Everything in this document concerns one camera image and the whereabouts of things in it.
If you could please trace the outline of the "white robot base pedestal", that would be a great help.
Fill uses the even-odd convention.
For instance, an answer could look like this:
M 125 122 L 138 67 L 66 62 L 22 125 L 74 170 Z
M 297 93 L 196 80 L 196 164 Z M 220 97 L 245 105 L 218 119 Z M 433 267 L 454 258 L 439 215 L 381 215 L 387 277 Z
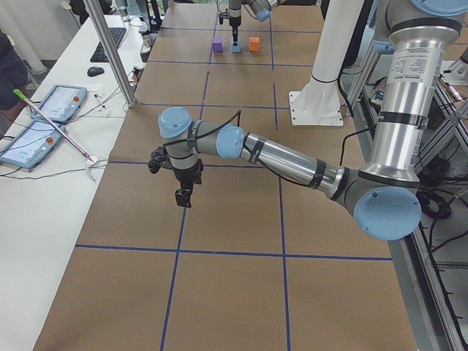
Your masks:
M 289 93 L 294 126 L 344 124 L 337 82 L 363 5 L 363 0 L 329 1 L 310 81 Z

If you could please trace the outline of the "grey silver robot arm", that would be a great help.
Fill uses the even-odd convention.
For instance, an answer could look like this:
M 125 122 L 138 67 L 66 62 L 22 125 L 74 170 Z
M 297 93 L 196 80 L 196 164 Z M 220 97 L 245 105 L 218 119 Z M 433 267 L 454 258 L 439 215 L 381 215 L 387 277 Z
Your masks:
M 218 10 L 220 23 L 228 21 L 232 29 L 230 49 L 241 51 L 238 30 L 241 26 L 242 7 L 252 11 L 255 20 L 263 22 L 270 18 L 273 6 L 269 1 L 229 1 L 225 11 Z M 201 143 L 207 142 L 208 152 L 221 158 L 239 158 L 244 148 L 244 130 L 232 124 L 239 120 L 241 111 L 223 124 L 209 124 L 201 119 L 194 121 L 182 107 L 171 107 L 158 119 L 160 135 L 164 140 L 165 166 L 169 167 L 180 187 L 175 191 L 177 205 L 190 208 L 194 185 L 202 183 L 203 162 L 198 159 Z

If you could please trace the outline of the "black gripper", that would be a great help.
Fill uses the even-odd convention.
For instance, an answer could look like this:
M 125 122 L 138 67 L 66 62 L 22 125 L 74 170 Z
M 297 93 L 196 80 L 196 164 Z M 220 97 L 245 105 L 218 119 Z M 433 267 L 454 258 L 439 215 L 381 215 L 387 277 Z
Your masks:
M 233 45 L 238 44 L 238 25 L 232 26 L 232 33 L 233 33 Z

